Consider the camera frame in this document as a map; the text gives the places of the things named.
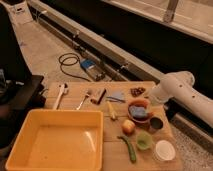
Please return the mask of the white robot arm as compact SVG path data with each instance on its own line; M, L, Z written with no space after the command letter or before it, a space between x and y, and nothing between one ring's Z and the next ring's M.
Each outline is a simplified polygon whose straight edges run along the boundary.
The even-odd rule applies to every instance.
M167 73L148 91L148 97L153 105L174 98L213 128L213 99L195 90L194 83L195 77L189 71Z

